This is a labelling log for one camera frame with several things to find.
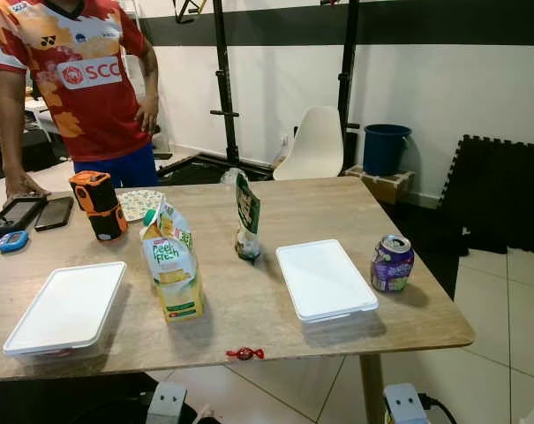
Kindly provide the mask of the green snack pouch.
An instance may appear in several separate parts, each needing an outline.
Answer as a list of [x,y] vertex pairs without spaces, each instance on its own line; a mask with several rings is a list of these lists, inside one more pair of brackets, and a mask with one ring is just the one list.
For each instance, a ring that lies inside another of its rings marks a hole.
[[235,185],[236,208],[241,226],[236,233],[235,250],[239,258],[254,262],[261,254],[258,237],[261,201],[253,193],[249,180],[241,180]]

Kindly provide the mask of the small blue handheld device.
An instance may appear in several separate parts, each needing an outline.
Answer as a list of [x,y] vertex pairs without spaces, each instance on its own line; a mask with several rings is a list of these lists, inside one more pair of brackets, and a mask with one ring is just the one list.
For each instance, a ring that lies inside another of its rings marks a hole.
[[17,252],[27,246],[29,237],[27,231],[10,231],[0,238],[0,252]]

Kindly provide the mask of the white lidded plastic container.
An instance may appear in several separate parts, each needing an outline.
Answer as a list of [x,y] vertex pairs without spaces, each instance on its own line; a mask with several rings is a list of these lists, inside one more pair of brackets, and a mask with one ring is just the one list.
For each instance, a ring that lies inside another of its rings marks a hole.
[[53,270],[2,344],[4,355],[32,363],[104,354],[102,334],[126,267],[113,261]]
[[303,323],[330,322],[380,305],[338,239],[280,246],[275,257]]

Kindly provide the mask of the black rack upright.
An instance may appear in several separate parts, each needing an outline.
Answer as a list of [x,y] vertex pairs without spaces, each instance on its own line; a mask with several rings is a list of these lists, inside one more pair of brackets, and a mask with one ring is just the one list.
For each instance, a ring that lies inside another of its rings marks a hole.
[[346,18],[346,34],[342,44],[341,71],[338,76],[339,90],[338,110],[341,121],[340,133],[342,136],[342,169],[347,170],[356,164],[356,139],[349,137],[349,129],[354,125],[349,121],[349,110],[351,105],[352,80],[354,76],[355,54],[357,51],[357,31],[359,28],[360,0],[348,0],[348,16]]
[[236,141],[235,117],[239,117],[239,114],[233,110],[233,97],[231,97],[230,92],[228,44],[226,41],[225,20],[223,20],[222,0],[210,1],[213,3],[215,55],[217,56],[218,64],[215,77],[217,78],[219,96],[221,97],[221,109],[211,110],[211,114],[223,117],[227,163],[230,167],[238,167],[241,164],[241,158],[239,158]]

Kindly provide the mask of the red wrapped candy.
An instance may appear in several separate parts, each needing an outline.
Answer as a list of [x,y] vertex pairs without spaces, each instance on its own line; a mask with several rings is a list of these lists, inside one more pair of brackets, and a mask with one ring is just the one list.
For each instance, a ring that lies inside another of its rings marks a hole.
[[242,360],[242,362],[246,360],[264,359],[263,350],[254,350],[251,347],[239,347],[237,350],[227,350],[225,354],[227,357],[233,357],[233,359]]

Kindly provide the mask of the black handheld game console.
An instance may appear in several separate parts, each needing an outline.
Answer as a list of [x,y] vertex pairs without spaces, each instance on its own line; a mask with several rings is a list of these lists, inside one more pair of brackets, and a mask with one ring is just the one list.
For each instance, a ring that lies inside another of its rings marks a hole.
[[45,203],[45,195],[23,195],[5,202],[0,211],[0,238],[12,231],[23,231],[35,221]]

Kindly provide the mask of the purple drink can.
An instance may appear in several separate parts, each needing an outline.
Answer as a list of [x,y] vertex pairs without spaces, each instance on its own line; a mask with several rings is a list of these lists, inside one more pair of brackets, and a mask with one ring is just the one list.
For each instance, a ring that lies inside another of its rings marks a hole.
[[397,293],[408,286],[416,255],[405,237],[388,234],[377,242],[371,266],[371,286],[382,293]]

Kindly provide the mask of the orange black cylindrical device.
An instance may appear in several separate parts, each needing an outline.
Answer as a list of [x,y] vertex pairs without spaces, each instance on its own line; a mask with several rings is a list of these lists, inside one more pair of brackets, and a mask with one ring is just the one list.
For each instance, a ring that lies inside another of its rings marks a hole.
[[105,172],[84,170],[72,175],[69,183],[74,198],[92,224],[94,237],[98,241],[120,239],[128,230],[128,222],[115,194],[112,177]]

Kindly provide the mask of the white plastic chair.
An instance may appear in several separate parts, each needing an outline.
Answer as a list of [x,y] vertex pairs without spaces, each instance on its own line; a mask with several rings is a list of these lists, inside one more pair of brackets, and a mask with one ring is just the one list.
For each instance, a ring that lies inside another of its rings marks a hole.
[[275,180],[338,177],[343,166],[343,136],[338,110],[310,108],[298,126],[290,153],[275,167]]

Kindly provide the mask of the yellow green juice carton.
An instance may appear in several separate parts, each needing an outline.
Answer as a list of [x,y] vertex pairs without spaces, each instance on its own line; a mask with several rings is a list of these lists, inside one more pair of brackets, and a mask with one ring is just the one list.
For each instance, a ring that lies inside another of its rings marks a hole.
[[143,223],[143,257],[165,322],[185,322],[203,315],[205,295],[190,223],[166,199],[146,212]]

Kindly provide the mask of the black smartphone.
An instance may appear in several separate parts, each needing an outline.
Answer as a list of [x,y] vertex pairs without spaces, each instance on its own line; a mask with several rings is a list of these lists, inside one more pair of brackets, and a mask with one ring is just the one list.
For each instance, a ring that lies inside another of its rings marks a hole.
[[35,230],[48,231],[68,225],[73,205],[72,197],[60,197],[46,201],[35,222]]

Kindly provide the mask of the black foam mat tiles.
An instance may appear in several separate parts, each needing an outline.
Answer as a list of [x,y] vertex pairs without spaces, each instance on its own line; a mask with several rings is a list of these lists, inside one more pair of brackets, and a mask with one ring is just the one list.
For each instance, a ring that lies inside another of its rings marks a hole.
[[476,237],[534,252],[534,144],[464,134],[440,211]]

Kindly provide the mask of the wooden table leg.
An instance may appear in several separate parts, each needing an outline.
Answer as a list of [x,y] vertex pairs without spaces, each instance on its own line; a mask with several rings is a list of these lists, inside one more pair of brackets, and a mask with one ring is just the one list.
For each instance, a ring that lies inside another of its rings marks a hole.
[[385,424],[382,359],[378,352],[358,356],[367,424]]

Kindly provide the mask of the round patterned plate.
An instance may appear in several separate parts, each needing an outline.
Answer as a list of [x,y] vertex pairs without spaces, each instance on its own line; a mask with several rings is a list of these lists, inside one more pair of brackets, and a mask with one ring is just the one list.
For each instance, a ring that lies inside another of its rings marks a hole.
[[141,221],[147,211],[158,209],[164,198],[165,194],[156,190],[134,190],[118,195],[126,222]]

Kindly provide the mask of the dark blue bucket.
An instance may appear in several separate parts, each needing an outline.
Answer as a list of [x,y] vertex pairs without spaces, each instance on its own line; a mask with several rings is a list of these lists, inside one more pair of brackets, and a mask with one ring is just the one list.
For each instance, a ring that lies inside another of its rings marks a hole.
[[364,133],[364,174],[385,177],[400,172],[411,129],[403,125],[375,124],[364,126]]

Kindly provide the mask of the person in red jersey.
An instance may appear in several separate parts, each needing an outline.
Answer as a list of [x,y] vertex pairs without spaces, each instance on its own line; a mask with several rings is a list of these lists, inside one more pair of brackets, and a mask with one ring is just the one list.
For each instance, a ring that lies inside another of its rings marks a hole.
[[10,198],[43,193],[23,164],[32,81],[74,170],[157,186],[156,52],[117,0],[0,0],[0,145]]

